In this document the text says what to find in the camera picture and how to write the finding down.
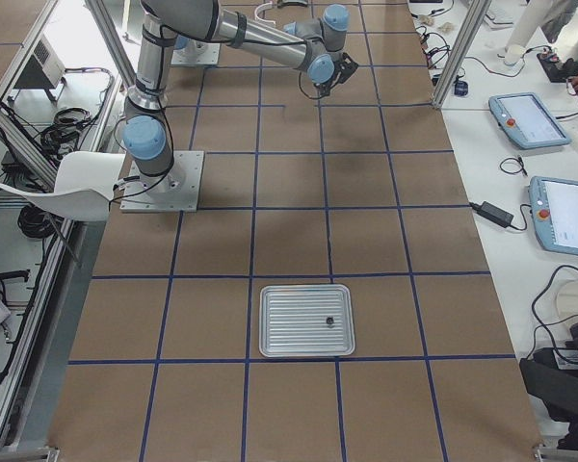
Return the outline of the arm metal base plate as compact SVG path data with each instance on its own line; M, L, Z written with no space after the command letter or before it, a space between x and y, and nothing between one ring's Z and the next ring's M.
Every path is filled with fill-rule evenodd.
M203 164L203 151L175 151L172 169L160 180L142 175L132 162L129 175L138 179L126 184L120 209L124 213L195 212Z
M178 67L216 66L219 62L220 46L197 41L189 41L184 47L175 49L171 65Z

